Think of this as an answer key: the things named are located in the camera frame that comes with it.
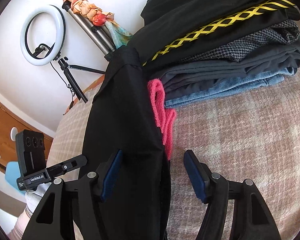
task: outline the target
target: folded clothes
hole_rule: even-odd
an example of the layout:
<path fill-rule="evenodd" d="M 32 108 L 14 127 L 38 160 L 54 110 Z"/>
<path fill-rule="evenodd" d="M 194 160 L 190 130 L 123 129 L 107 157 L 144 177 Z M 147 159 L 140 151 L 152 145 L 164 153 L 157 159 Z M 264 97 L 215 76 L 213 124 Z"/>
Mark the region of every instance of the folded clothes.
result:
<path fill-rule="evenodd" d="M 272 86 L 283 81 L 284 76 L 293 76 L 296 72 L 296 68 L 289 67 L 278 71 L 267 71 L 245 78 L 229 78 L 208 90 L 167 100 L 164 105 L 165 107 L 176 108 L 194 102 L 238 94 L 254 88 Z"/>
<path fill-rule="evenodd" d="M 170 100 L 206 90 L 228 78 L 244 78 L 287 67 L 300 67 L 300 36 L 291 44 L 261 46 L 240 62 L 220 59 L 187 63 L 162 70 L 152 78 L 160 78 L 166 100 Z"/>
<path fill-rule="evenodd" d="M 223 59 L 240 62 L 251 51 L 266 44 L 290 44 L 295 42 L 300 35 L 298 25 L 292 20 L 286 20 L 261 31 L 229 42 L 218 48 L 190 56 L 180 60 L 179 63 L 190 63 L 209 59 Z"/>
<path fill-rule="evenodd" d="M 284 20 L 300 19 L 292 0 L 148 0 L 141 16 L 145 26 L 128 46 L 146 62 L 147 76 Z"/>

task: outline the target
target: gray houndstooth fabric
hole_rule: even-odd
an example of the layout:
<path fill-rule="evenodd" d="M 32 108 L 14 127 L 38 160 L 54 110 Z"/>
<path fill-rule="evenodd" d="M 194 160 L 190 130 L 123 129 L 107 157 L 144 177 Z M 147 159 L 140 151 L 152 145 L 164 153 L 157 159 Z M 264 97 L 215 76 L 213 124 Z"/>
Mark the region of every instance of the gray houndstooth fabric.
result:
<path fill-rule="evenodd" d="M 261 31 L 249 34 L 241 39 L 232 41 L 221 47 L 187 57 L 180 63 L 210 59 L 228 59 L 233 62 L 240 62 L 251 51 L 266 44 L 290 44 L 295 42 L 300 35 L 298 25 L 292 20 L 273 25 Z"/>

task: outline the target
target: light blue chair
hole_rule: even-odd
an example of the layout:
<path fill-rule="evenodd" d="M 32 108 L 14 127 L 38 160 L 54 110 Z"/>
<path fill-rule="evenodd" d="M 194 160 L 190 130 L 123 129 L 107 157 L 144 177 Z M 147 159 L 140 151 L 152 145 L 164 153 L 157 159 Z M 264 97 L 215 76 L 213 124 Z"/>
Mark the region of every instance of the light blue chair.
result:
<path fill-rule="evenodd" d="M 20 170 L 18 162 L 9 162 L 6 168 L 6 174 L 4 176 L 5 180 L 13 186 L 17 191 L 21 194 L 25 195 L 25 191 L 21 191 L 18 189 L 17 178 L 20 178 Z"/>

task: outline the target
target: metal screw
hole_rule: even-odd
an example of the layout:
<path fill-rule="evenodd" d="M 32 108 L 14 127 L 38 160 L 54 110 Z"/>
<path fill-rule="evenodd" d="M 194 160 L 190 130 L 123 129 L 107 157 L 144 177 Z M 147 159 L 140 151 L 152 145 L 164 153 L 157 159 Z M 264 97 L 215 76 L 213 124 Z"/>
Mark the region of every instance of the metal screw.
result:
<path fill-rule="evenodd" d="M 91 171 L 87 174 L 88 178 L 92 179 L 96 176 L 97 174 L 94 171 Z"/>
<path fill-rule="evenodd" d="M 211 174 L 211 177 L 213 177 L 214 179 L 220 179 L 221 176 L 220 176 L 219 173 L 214 172 L 214 173 Z"/>
<path fill-rule="evenodd" d="M 246 179 L 246 184 L 249 186 L 253 185 L 253 181 L 251 179 Z"/>
<path fill-rule="evenodd" d="M 62 182 L 62 179 L 60 179 L 60 178 L 56 178 L 56 179 L 53 181 L 53 183 L 56 184 L 56 185 L 60 184 L 61 182 Z"/>

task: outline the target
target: white ring light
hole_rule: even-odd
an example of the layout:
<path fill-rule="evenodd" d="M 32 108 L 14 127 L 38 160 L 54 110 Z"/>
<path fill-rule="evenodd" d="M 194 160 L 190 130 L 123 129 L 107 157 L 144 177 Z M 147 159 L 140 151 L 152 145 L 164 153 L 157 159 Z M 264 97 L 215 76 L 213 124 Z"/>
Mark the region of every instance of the white ring light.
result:
<path fill-rule="evenodd" d="M 27 44 L 27 33 L 28 33 L 29 26 L 33 21 L 33 19 L 40 13 L 50 14 L 55 21 L 56 29 L 57 29 L 56 41 L 54 45 L 51 47 L 52 50 L 44 58 L 35 57 L 29 50 Z M 46 65 L 51 61 L 53 61 L 54 58 L 58 55 L 58 53 L 61 51 L 65 35 L 66 35 L 66 24 L 62 12 L 53 5 L 45 5 L 39 7 L 36 10 L 34 10 L 31 14 L 29 14 L 29 16 L 27 17 L 27 19 L 25 20 L 22 26 L 21 35 L 20 35 L 20 46 L 21 46 L 22 54 L 26 58 L 26 60 L 32 65 L 35 66 Z"/>

